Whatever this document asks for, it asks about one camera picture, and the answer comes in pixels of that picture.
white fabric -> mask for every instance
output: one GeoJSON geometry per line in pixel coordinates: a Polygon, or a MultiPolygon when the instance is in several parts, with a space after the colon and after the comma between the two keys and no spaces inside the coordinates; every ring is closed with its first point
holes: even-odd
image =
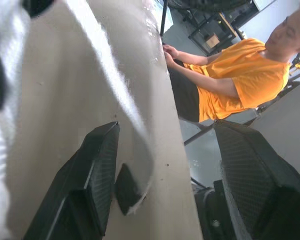
{"type": "Polygon", "coordinates": [[[7,97],[0,111],[0,240],[9,237],[5,227],[9,193],[4,180],[7,155],[16,132],[21,67],[29,24],[30,17],[22,8],[20,0],[0,0],[0,58],[7,81],[7,97]]]}

